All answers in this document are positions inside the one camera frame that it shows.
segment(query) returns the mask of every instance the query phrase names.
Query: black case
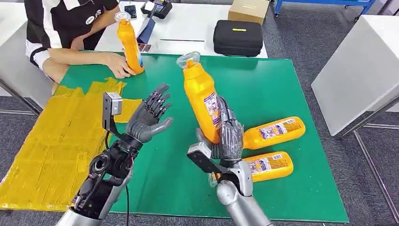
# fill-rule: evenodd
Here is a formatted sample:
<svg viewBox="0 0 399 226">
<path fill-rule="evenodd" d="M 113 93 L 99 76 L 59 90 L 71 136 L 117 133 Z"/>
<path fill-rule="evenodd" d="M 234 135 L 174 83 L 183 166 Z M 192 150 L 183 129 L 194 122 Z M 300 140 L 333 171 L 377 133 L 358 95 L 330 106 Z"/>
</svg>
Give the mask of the black case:
<svg viewBox="0 0 399 226">
<path fill-rule="evenodd" d="M 219 20 L 213 34 L 218 54 L 255 57 L 263 47 L 261 25 L 254 22 Z"/>
</svg>

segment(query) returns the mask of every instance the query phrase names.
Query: silver robotic arm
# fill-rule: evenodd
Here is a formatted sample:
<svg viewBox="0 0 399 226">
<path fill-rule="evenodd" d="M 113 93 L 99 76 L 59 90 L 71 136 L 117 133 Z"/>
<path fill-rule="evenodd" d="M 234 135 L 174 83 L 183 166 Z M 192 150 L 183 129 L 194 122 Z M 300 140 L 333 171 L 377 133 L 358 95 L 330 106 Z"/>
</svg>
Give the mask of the silver robotic arm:
<svg viewBox="0 0 399 226">
<path fill-rule="evenodd" d="M 122 98 L 117 93 L 104 93 L 103 128 L 118 138 L 110 147 L 90 163 L 88 177 L 75 195 L 71 206 L 56 226 L 99 226 L 108 215 L 120 193 L 133 176 L 134 160 L 144 143 L 167 129 L 172 118 L 160 122 L 160 118 L 171 106 L 164 105 L 169 94 L 162 84 L 144 100 L 130 118 L 126 131 L 116 129 L 114 116 L 121 114 Z"/>
<path fill-rule="evenodd" d="M 220 175 L 216 194 L 237 226 L 274 226 L 253 197 L 252 173 L 242 160 L 243 127 L 222 97 L 218 97 L 222 125 L 219 144 L 212 144 L 197 129 L 199 143 L 191 145 L 187 156 L 205 173 Z M 211 158 L 220 159 L 214 163 Z"/>
</svg>

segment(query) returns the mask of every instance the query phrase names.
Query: bottle label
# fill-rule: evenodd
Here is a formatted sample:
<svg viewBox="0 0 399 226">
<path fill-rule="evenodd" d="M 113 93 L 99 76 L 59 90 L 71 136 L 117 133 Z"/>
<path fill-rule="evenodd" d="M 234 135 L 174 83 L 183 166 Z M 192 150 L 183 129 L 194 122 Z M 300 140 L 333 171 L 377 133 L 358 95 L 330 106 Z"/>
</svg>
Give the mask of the bottle label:
<svg viewBox="0 0 399 226">
<path fill-rule="evenodd" d="M 251 167 L 252 175 L 288 166 L 288 162 L 283 159 L 283 155 L 281 154 L 260 158 L 255 161 L 249 161 L 248 163 Z"/>
<path fill-rule="evenodd" d="M 138 45 L 136 45 L 136 52 L 137 52 L 137 60 L 140 67 L 144 67 L 143 59 L 141 58 L 140 50 L 138 49 Z"/>
<path fill-rule="evenodd" d="M 301 124 L 299 122 L 297 122 L 295 119 L 288 119 L 268 127 L 260 128 L 259 132 L 261 133 L 263 139 L 266 140 L 300 128 Z"/>
<path fill-rule="evenodd" d="M 213 92 L 211 95 L 204 99 L 205 107 L 207 107 L 208 113 L 212 118 L 213 125 L 219 127 L 220 123 L 220 113 L 219 113 L 219 106 L 217 105 L 217 95 Z"/>
</svg>

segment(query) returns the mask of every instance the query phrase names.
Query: person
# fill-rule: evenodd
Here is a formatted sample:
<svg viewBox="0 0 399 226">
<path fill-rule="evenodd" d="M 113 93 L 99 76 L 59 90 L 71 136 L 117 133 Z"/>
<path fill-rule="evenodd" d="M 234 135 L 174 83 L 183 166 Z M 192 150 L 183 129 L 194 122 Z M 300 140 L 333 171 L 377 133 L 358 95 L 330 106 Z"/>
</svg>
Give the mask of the person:
<svg viewBox="0 0 399 226">
<path fill-rule="evenodd" d="M 102 64 L 118 79 L 134 72 L 126 58 L 94 50 L 105 28 L 115 22 L 118 0 L 27 0 L 26 56 L 60 83 L 70 65 Z"/>
</svg>

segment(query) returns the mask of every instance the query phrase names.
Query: black cable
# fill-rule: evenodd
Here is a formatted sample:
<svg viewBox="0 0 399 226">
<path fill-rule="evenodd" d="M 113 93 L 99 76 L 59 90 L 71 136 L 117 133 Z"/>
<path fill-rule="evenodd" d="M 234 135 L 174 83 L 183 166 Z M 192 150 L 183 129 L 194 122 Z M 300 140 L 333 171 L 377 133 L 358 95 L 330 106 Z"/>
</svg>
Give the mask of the black cable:
<svg viewBox="0 0 399 226">
<path fill-rule="evenodd" d="M 126 203 L 127 203 L 127 211 L 126 211 L 126 226 L 129 226 L 129 189 L 128 185 L 126 185 Z"/>
<path fill-rule="evenodd" d="M 107 134 L 105 135 L 105 140 L 104 140 L 104 142 L 105 142 L 105 148 L 108 150 L 108 149 L 110 149 L 110 147 L 108 146 L 108 136 L 110 135 L 110 132 L 109 131 L 107 131 Z"/>
</svg>

